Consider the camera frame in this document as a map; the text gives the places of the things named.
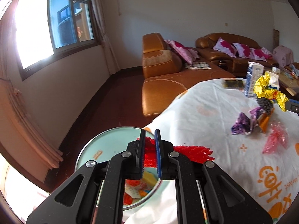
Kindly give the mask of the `pink plastic bag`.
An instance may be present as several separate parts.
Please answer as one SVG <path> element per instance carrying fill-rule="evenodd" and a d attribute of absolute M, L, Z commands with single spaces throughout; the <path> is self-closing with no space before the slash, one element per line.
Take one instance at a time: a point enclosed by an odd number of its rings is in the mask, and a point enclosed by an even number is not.
<path fill-rule="evenodd" d="M 263 147 L 262 154 L 273 154 L 278 150 L 279 146 L 284 149 L 288 148 L 289 135 L 287 128 L 283 123 L 273 121 L 271 123 L 271 133 Z"/>

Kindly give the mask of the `yellow plastic wrapper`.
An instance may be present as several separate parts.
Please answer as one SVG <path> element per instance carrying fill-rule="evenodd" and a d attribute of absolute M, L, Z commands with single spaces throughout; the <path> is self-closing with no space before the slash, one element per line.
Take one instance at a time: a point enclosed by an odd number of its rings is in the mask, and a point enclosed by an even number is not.
<path fill-rule="evenodd" d="M 266 71 L 260 76 L 255 84 L 253 91 L 258 98 L 266 98 L 275 101 L 283 112 L 286 112 L 286 102 L 289 101 L 287 96 L 280 92 L 277 87 L 270 85 L 271 79 L 274 78 L 270 72 Z"/>

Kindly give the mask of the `purple snack wrapper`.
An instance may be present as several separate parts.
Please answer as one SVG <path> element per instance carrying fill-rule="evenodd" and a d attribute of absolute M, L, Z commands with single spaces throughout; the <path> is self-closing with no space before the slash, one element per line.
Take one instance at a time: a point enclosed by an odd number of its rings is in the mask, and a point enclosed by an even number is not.
<path fill-rule="evenodd" d="M 262 107 L 256 107 L 249 111 L 248 117 L 245 113 L 241 112 L 236 122 L 231 127 L 233 135 L 250 135 L 257 125 L 258 118 L 264 113 Z"/>

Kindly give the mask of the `red foam fruit net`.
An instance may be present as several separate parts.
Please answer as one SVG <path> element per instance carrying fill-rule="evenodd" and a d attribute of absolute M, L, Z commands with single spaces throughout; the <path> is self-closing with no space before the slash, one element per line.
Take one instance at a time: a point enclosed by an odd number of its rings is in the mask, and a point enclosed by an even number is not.
<path fill-rule="evenodd" d="M 174 146 L 173 150 L 184 154 L 188 159 L 196 163 L 204 164 L 206 161 L 215 160 L 215 158 L 211 156 L 213 151 L 204 146 Z M 162 158 L 158 158 L 157 153 L 155 139 L 146 136 L 144 167 L 158 168 L 158 164 L 161 166 Z"/>

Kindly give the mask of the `mint green trash bin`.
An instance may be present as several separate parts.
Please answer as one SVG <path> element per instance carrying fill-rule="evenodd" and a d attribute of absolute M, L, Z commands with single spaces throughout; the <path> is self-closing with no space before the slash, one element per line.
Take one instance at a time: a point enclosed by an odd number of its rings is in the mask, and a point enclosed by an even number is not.
<path fill-rule="evenodd" d="M 109 161 L 114 155 L 126 150 L 127 145 L 139 138 L 141 128 L 121 126 L 106 130 L 91 139 L 80 151 L 75 164 L 75 170 L 78 170 L 84 163 L 94 160 L 97 163 Z M 144 166 L 143 179 L 153 176 L 155 184 L 146 188 L 147 195 L 133 200 L 132 204 L 124 204 L 124 213 L 134 213 L 141 208 L 146 210 L 161 209 L 161 197 L 164 190 L 170 184 L 170 181 L 161 181 L 158 179 L 155 167 Z"/>

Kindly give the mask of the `wooden coffee table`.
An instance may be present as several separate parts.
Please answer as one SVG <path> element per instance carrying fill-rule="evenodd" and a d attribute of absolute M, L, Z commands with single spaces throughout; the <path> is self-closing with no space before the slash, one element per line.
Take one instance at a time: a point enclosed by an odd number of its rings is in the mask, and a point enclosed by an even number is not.
<path fill-rule="evenodd" d="M 280 72 L 274 72 L 273 70 L 267 69 L 266 71 L 272 72 L 279 76 L 279 85 L 284 88 L 292 97 L 298 98 L 298 79 L 294 78 L 292 74 L 281 70 Z"/>

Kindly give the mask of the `black foam fruit net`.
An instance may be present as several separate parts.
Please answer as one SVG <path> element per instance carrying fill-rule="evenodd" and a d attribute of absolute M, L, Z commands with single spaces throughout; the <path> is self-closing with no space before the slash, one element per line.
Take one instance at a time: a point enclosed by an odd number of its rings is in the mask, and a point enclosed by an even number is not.
<path fill-rule="evenodd" d="M 266 114 L 271 115 L 274 107 L 271 100 L 267 98 L 257 98 L 256 101 L 259 107 L 261 107 Z"/>

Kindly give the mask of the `blue Look milk carton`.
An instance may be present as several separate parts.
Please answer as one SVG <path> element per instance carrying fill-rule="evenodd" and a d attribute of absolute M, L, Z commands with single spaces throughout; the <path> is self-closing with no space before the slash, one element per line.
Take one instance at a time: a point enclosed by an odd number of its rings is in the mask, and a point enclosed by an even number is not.
<path fill-rule="evenodd" d="M 274 89 L 279 90 L 280 89 L 280 86 L 279 86 L 279 75 L 275 74 L 273 72 L 270 72 L 270 71 L 267 71 L 267 73 L 270 76 L 270 81 L 269 81 L 268 86 L 270 88 L 274 88 Z"/>

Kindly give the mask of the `orange snack wrapper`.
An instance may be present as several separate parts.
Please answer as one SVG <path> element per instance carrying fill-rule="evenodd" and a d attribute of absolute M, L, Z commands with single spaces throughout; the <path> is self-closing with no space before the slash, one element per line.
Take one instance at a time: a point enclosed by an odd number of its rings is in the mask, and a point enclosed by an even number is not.
<path fill-rule="evenodd" d="M 266 133 L 267 128 L 268 128 L 268 124 L 269 124 L 269 121 L 270 121 L 270 118 L 271 118 L 274 110 L 275 109 L 272 108 L 270 110 L 270 114 L 267 114 L 266 112 L 263 112 L 261 114 L 261 116 L 259 116 L 259 118 L 257 119 L 258 127 L 261 129 L 262 133 Z"/>

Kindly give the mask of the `white box on coffee table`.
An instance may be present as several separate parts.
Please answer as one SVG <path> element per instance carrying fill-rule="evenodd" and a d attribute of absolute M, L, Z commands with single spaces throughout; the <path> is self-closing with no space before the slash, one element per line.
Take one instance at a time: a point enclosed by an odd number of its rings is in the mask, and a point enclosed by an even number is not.
<path fill-rule="evenodd" d="M 280 69 L 277 68 L 277 67 L 272 67 L 272 71 L 273 71 L 274 73 L 280 73 Z"/>

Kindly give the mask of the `tall white milk carton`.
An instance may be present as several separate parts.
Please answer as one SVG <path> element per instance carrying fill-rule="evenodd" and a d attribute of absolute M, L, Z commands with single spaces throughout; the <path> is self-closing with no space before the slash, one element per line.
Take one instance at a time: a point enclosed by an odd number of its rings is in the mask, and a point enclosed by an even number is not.
<path fill-rule="evenodd" d="M 244 95 L 248 98 L 255 98 L 254 86 L 256 80 L 263 75 L 264 66 L 256 62 L 248 62 Z"/>

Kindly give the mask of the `pink white pillow right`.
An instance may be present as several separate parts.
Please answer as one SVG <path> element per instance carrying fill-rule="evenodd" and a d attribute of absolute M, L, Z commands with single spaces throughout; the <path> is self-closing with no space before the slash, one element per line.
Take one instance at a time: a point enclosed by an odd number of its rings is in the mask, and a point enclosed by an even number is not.
<path fill-rule="evenodd" d="M 251 48 L 250 50 L 254 60 L 266 62 L 267 60 L 271 60 L 273 58 L 273 54 L 266 48 L 261 48 L 261 49 Z"/>

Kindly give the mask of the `pink white pillow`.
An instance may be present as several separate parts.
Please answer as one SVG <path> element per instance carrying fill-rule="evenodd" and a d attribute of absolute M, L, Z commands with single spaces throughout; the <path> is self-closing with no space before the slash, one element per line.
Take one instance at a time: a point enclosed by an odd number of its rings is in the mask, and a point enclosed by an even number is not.
<path fill-rule="evenodd" d="M 233 43 L 234 47 L 238 52 L 238 56 L 244 59 L 254 59 L 251 48 L 242 43 Z"/>
<path fill-rule="evenodd" d="M 250 50 L 254 60 L 266 62 L 267 60 L 271 60 L 273 58 L 273 54 L 266 48 L 261 48 L 261 49 L 251 48 Z"/>
<path fill-rule="evenodd" d="M 230 44 L 229 42 L 225 41 L 221 37 L 218 39 L 217 43 L 213 47 L 214 50 L 227 54 L 228 56 L 235 58 L 237 50 L 236 48 Z"/>

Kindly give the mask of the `brown leather back sofa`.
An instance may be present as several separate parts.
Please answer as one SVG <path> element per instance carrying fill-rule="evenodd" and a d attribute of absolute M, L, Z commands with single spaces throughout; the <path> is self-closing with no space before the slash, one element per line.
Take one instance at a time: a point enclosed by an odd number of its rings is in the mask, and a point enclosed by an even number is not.
<path fill-rule="evenodd" d="M 265 68 L 278 67 L 270 51 L 244 36 L 211 33 L 198 38 L 195 46 L 203 58 L 215 65 L 223 65 L 235 76 L 244 77 L 249 62 L 259 63 Z"/>

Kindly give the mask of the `pink white pillow middle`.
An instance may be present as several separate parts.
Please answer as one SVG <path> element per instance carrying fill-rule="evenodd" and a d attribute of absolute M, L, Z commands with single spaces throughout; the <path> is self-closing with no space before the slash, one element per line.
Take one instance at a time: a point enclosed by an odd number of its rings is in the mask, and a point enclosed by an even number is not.
<path fill-rule="evenodd" d="M 238 56 L 244 59 L 254 59 L 251 48 L 242 43 L 233 43 L 234 47 L 238 52 Z"/>

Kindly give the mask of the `pink white pillow left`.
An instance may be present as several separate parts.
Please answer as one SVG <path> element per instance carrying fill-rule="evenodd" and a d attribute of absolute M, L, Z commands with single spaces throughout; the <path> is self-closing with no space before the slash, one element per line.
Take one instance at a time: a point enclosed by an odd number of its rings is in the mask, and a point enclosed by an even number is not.
<path fill-rule="evenodd" d="M 230 44 L 229 42 L 225 41 L 221 37 L 218 39 L 217 43 L 213 47 L 214 50 L 227 54 L 228 56 L 235 58 L 237 50 L 236 48 Z"/>

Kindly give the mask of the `brown leather chaise sofa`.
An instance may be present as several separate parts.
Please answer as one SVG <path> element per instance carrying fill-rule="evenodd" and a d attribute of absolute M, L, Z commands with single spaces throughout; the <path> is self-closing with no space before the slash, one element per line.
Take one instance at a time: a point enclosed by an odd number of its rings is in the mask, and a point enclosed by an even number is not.
<path fill-rule="evenodd" d="M 159 33 L 142 38 L 142 110 L 144 116 L 161 114 L 176 98 L 202 81 L 234 78 L 230 72 L 208 62 L 209 69 L 186 69 L 180 57 L 167 48 Z"/>

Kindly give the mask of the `checkered cushion mat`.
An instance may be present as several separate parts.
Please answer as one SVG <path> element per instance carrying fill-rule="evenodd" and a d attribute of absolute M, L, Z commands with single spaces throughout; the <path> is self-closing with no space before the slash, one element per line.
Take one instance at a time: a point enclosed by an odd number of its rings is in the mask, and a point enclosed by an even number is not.
<path fill-rule="evenodd" d="M 189 70 L 209 70 L 211 69 L 210 65 L 204 61 L 195 61 L 192 65 L 186 63 L 185 68 Z"/>

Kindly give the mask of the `pink pillow on chaise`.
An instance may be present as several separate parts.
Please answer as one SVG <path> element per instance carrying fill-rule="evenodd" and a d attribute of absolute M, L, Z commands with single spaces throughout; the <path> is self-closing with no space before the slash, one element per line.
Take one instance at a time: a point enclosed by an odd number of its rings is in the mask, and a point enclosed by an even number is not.
<path fill-rule="evenodd" d="M 193 65 L 193 62 L 200 58 L 198 52 L 193 48 L 185 47 L 171 39 L 165 39 L 164 42 L 173 48 L 189 65 Z"/>

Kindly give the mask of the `beige curtain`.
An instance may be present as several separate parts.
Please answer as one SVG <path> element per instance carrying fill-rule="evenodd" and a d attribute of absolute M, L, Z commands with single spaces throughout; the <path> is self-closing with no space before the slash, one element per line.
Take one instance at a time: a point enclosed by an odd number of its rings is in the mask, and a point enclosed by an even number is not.
<path fill-rule="evenodd" d="M 104 18 L 104 6 L 102 0 L 91 0 L 93 12 L 95 15 L 96 23 L 101 36 L 101 43 L 104 51 L 105 62 L 110 75 L 117 73 L 120 68 L 115 56 L 114 50 L 110 43 L 110 39 L 107 34 L 107 28 Z"/>

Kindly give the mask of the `window with dark frame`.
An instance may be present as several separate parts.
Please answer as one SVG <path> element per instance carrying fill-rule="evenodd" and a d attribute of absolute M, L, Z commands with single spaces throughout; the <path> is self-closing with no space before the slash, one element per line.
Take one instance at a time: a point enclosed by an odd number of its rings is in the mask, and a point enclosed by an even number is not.
<path fill-rule="evenodd" d="M 15 26 L 23 80 L 100 43 L 91 0 L 18 0 Z"/>

